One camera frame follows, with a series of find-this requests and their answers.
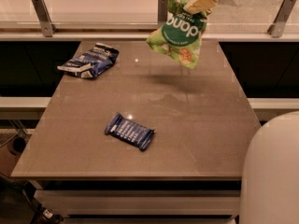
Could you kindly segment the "green rice chip bag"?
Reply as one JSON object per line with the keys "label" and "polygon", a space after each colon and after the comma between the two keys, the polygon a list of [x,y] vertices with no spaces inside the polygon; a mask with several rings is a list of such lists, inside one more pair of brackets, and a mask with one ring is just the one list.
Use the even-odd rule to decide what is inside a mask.
{"label": "green rice chip bag", "polygon": [[198,63],[207,14],[190,14],[184,9],[186,4],[185,0],[168,0],[167,11],[172,16],[149,35],[147,43],[154,51],[193,69]]}

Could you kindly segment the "metal railing bracket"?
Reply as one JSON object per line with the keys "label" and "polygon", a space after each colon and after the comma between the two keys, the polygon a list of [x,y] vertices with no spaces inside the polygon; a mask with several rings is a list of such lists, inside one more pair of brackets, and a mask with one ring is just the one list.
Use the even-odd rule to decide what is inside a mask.
{"label": "metal railing bracket", "polygon": [[41,32],[45,37],[53,37],[55,27],[50,19],[46,3],[44,0],[31,0],[34,6],[37,18],[40,23]]}
{"label": "metal railing bracket", "polygon": [[168,0],[158,0],[157,20],[159,23],[167,21],[167,17],[168,17],[167,3]]}
{"label": "metal railing bracket", "polygon": [[274,21],[269,26],[267,33],[273,38],[282,37],[288,18],[297,0],[283,0]]}

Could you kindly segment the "dark blue chip bag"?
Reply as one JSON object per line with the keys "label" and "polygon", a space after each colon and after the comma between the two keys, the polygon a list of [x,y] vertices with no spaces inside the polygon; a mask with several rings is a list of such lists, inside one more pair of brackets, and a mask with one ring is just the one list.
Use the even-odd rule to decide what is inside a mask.
{"label": "dark blue chip bag", "polygon": [[77,57],[57,67],[70,75],[80,78],[96,78],[112,67],[119,56],[119,51],[103,43],[95,46]]}

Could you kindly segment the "glass railing panel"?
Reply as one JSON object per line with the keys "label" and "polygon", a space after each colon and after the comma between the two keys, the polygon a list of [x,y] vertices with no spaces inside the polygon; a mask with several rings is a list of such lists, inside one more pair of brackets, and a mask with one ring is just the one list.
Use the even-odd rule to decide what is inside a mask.
{"label": "glass railing panel", "polygon": [[[158,21],[158,0],[44,0],[60,29],[115,24],[152,25]],[[206,32],[264,34],[283,0],[219,0],[207,19]],[[31,0],[0,0],[2,27],[38,26]]]}

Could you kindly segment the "left metal railing bracket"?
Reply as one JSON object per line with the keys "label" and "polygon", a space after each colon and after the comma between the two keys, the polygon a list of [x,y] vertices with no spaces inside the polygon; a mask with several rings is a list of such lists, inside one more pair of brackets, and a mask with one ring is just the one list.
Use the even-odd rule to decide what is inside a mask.
{"label": "left metal railing bracket", "polygon": [[41,32],[45,37],[53,37],[55,27],[50,19],[46,3],[44,0],[31,0],[34,6],[37,18],[40,23]]}

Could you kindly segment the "middle metal railing bracket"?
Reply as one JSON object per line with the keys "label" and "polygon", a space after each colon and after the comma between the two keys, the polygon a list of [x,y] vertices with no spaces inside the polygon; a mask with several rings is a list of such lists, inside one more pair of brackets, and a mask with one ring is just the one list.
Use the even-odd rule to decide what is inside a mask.
{"label": "middle metal railing bracket", "polygon": [[157,20],[159,23],[167,21],[167,17],[168,17],[167,3],[168,0],[158,0]]}

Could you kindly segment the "right metal railing bracket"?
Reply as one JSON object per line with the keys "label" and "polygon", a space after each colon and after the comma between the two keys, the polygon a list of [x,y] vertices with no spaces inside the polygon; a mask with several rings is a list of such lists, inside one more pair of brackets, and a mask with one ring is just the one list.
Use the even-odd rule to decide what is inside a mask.
{"label": "right metal railing bracket", "polygon": [[274,21],[269,26],[267,33],[273,38],[282,37],[288,18],[297,0],[283,0]]}

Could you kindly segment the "blue snack bar wrapper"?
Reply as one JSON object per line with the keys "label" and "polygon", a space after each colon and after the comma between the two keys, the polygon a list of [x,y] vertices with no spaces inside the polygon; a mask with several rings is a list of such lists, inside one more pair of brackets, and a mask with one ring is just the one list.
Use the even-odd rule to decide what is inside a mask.
{"label": "blue snack bar wrapper", "polygon": [[116,113],[106,126],[105,134],[112,135],[125,143],[146,150],[154,135],[154,130],[126,119],[122,114]]}

